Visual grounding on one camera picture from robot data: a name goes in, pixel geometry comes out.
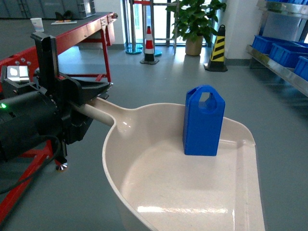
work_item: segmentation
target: yellow and black traffic cone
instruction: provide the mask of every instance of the yellow and black traffic cone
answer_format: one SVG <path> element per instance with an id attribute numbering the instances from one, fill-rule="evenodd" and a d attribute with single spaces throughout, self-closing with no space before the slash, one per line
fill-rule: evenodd
<path id="1" fill-rule="evenodd" d="M 145 50 L 144 50 L 144 59 L 140 61 L 142 64 L 156 64 L 158 63 L 158 59 L 154 56 L 154 47 L 153 47 L 153 39 L 152 39 L 152 33 L 151 28 L 147 27 L 146 32 L 146 43 L 145 43 Z"/>
<path id="2" fill-rule="evenodd" d="M 212 51 L 208 64 L 204 64 L 204 69 L 207 71 L 225 72 L 225 25 L 221 25 L 218 30 L 214 49 Z"/>

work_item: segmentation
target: cable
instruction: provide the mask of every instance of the cable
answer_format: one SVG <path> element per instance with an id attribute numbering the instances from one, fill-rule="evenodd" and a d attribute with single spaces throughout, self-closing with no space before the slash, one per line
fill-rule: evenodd
<path id="1" fill-rule="evenodd" d="M 61 143 L 58 137 L 56 136 L 50 136 L 50 135 L 45 135 L 45 136 L 40 136 L 40 138 L 42 139 L 42 142 L 47 141 L 47 140 L 56 140 L 58 145 L 57 145 L 57 150 L 54 153 L 53 157 L 51 159 L 49 159 L 47 162 L 45 162 L 44 164 L 42 164 L 34 173 L 32 173 L 30 176 L 24 178 L 23 180 L 20 180 L 18 182 L 16 182 L 15 184 L 11 185 L 10 187 L 1 190 L 0 194 L 5 194 L 7 192 L 9 192 L 10 190 L 16 188 L 17 186 L 21 185 L 22 183 L 24 183 L 25 181 L 29 180 L 30 178 L 34 177 L 35 175 L 37 175 L 40 171 L 43 170 L 44 167 L 46 167 L 50 162 L 52 162 L 58 155 L 61 149 Z"/>

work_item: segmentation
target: blue plastic bottle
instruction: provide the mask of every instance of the blue plastic bottle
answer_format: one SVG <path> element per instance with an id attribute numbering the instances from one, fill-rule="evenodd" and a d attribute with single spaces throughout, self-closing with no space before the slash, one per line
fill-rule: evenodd
<path id="1" fill-rule="evenodd" d="M 201 102 L 202 93 L 209 97 Z M 183 146 L 186 155 L 216 156 L 225 101 L 210 85 L 200 85 L 186 94 Z"/>

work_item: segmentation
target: plant pot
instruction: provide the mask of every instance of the plant pot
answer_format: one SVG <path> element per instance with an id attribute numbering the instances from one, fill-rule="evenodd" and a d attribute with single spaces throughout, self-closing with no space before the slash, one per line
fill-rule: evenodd
<path id="1" fill-rule="evenodd" d="M 192 42 L 190 38 L 186 40 L 185 53 L 187 55 L 197 56 L 201 53 L 203 36 L 199 36 L 197 41 Z"/>

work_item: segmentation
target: metal shelf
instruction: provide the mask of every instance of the metal shelf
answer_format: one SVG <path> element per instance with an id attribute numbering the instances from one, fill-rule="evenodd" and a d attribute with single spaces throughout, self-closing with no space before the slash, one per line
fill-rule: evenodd
<path id="1" fill-rule="evenodd" d="M 308 5 L 259 0 L 257 6 L 262 11 L 308 19 Z"/>
<path id="2" fill-rule="evenodd" d="M 279 75 L 285 81 L 288 81 L 293 87 L 298 89 L 301 93 L 308 96 L 308 81 L 304 80 L 300 76 L 294 74 L 292 69 L 286 68 L 274 60 L 270 59 L 267 55 L 254 49 L 252 46 L 247 45 L 246 50 L 252 55 L 254 59 L 259 61 L 269 70 Z"/>

